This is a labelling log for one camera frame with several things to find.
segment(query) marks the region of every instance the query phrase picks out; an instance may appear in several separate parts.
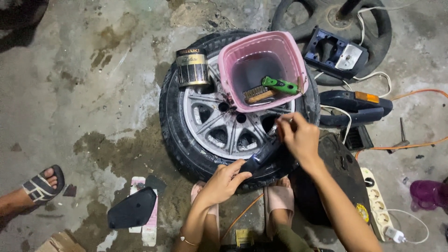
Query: orange reflector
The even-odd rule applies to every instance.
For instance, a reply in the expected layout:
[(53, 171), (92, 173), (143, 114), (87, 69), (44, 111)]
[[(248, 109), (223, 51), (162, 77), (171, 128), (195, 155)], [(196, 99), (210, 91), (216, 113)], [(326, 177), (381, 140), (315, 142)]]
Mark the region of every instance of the orange reflector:
[(355, 99), (366, 100), (369, 102), (379, 103), (379, 97), (371, 94), (366, 94), (363, 92), (355, 92)]

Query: sandal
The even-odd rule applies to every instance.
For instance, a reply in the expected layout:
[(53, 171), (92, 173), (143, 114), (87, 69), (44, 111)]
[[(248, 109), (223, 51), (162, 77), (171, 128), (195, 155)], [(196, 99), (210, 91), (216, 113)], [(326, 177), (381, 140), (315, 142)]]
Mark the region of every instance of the sandal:
[(26, 194), (28, 194), (28, 196), (36, 205), (45, 204), (47, 201), (56, 197), (56, 195), (58, 195), (64, 188), (65, 182), (62, 169), (58, 165), (53, 165), (50, 168), (53, 168), (53, 176), (56, 176), (57, 178), (56, 189), (54, 189), (50, 185), (50, 183), (48, 183), (47, 178), (45, 178), (44, 173), (49, 168), (46, 168), (41, 173), (26, 181), (22, 185)]
[(263, 193), (266, 235), (272, 240), (275, 228), (269, 225), (270, 214), (274, 209), (289, 210), (288, 225), (291, 226), (294, 216), (294, 193), (292, 188), (282, 186), (264, 187)]
[[(205, 186), (204, 181), (198, 181), (196, 184), (194, 184), (193, 188), (191, 189), (191, 204), (193, 204), (194, 199), (196, 198), (196, 196), (198, 196), (198, 190), (200, 188), (203, 188), (204, 186)], [(216, 226), (218, 227), (218, 238), (220, 238), (219, 205), (215, 204), (211, 206), (207, 214), (214, 214), (216, 216)]]

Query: human hand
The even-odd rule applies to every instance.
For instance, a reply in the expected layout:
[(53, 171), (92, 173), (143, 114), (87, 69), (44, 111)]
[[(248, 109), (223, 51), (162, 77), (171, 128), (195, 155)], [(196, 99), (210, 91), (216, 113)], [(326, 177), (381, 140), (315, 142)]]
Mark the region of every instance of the human hand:
[(243, 159), (238, 159), (230, 165), (219, 165), (198, 193), (196, 200), (205, 204), (206, 207), (228, 200), (245, 179), (252, 177), (250, 172), (238, 173), (245, 162)]
[(310, 173), (316, 167), (323, 166), (318, 154), (319, 128), (308, 123), (297, 112), (282, 115), (277, 119), (284, 134), (284, 142), (302, 168)]

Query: stained floor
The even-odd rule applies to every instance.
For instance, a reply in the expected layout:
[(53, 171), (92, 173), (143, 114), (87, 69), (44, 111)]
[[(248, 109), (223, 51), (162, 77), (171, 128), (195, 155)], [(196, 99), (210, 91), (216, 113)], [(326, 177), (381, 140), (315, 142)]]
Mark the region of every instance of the stained floor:
[[(0, 194), (59, 164), (75, 198), (50, 204), (12, 220), (0, 233), (1, 251), (33, 251), (52, 233), (69, 229), (88, 251), (168, 251), (190, 204), (192, 183), (170, 161), (162, 141), (158, 104), (174, 52), (211, 32), (232, 28), (266, 30), (278, 0), (238, 1), (51, 1), (28, 47), (2, 47), (0, 54)], [(387, 6), (403, 5), (385, 1)], [(392, 45), (379, 70), (392, 78), (390, 97), (420, 88), (448, 91), (447, 6), (420, 1), (391, 11)], [(292, 23), (302, 16), (288, 14)], [(354, 84), (382, 94), (385, 79)], [(425, 93), (396, 102), (382, 121), (368, 125), (375, 145), (400, 140), (399, 117), (411, 143), (446, 135), (444, 97)], [(374, 172), (390, 209), (410, 211), (412, 181), (441, 181), (446, 143), (401, 150), (366, 151), (361, 166)], [(167, 184), (159, 199), (156, 247), (141, 235), (107, 227), (108, 209), (129, 193), (133, 176), (153, 174)], [(220, 206), (221, 233), (260, 192), (234, 196)], [(259, 202), (236, 224), (263, 230)], [(441, 209), (415, 213), (430, 229), (419, 245), (383, 245), (385, 251), (447, 251)], [(419, 222), (399, 213), (392, 221), (409, 240), (424, 238)], [(298, 220), (296, 231), (310, 243), (344, 251), (330, 229)], [(225, 243), (233, 243), (229, 235)]]

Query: metal tin can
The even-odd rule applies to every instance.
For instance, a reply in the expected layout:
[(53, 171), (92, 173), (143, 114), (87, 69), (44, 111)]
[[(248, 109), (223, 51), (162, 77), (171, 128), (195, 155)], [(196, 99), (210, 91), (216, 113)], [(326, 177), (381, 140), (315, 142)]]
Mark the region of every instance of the metal tin can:
[(179, 87), (210, 84), (207, 55), (203, 48), (187, 48), (176, 52)]

